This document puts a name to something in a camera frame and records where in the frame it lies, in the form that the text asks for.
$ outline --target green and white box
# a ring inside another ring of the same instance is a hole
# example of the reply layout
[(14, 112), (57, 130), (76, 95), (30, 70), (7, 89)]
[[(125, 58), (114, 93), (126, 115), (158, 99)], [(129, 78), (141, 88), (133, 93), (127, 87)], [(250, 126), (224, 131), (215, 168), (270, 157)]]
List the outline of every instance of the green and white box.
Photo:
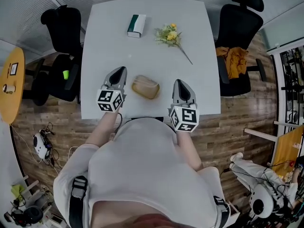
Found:
[(145, 21), (145, 14), (134, 14), (128, 28), (128, 36), (140, 38), (143, 34)]

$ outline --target orange round table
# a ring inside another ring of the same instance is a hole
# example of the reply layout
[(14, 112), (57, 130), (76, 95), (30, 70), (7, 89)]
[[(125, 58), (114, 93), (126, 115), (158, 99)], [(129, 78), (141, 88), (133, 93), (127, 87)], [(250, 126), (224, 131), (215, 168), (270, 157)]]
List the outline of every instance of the orange round table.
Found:
[[(0, 77), (0, 112), (2, 119), (11, 124), (18, 115), (25, 78), (25, 59), (21, 48), (15, 48), (4, 64)], [(15, 86), (12, 94), (3, 92), (4, 85)]]

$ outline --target white shoe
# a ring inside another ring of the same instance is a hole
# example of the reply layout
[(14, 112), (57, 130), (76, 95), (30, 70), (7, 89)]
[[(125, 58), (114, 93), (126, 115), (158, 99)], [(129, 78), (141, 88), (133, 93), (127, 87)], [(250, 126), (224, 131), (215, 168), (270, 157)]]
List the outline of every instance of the white shoe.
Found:
[(236, 154), (232, 155), (232, 156), (230, 157), (230, 161), (234, 162), (234, 160), (235, 160), (236, 158), (242, 159), (243, 157), (244, 157), (243, 153), (239, 152), (239, 153), (236, 153)]

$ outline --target white pants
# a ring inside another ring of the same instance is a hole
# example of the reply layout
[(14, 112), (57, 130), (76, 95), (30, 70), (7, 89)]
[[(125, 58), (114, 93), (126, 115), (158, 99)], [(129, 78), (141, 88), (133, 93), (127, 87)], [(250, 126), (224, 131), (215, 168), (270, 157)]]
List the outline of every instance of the white pants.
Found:
[(258, 183), (262, 183), (263, 180), (266, 179), (275, 186), (284, 184), (278, 175), (267, 167), (254, 164), (252, 161), (246, 161), (241, 158), (235, 158), (233, 162), (234, 165), (231, 170), (250, 190), (253, 190)]

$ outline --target white robot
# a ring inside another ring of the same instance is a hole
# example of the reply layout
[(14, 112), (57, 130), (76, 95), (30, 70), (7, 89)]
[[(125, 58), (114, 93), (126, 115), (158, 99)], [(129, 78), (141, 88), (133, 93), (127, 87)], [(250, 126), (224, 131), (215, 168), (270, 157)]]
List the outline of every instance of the white robot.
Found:
[[(104, 112), (115, 112), (123, 103), (127, 69), (118, 67), (109, 73), (101, 89), (97, 91), (96, 103)], [(173, 87), (173, 103), (169, 116), (176, 131), (192, 132), (199, 125), (200, 112), (197, 109), (195, 93), (180, 79)]]

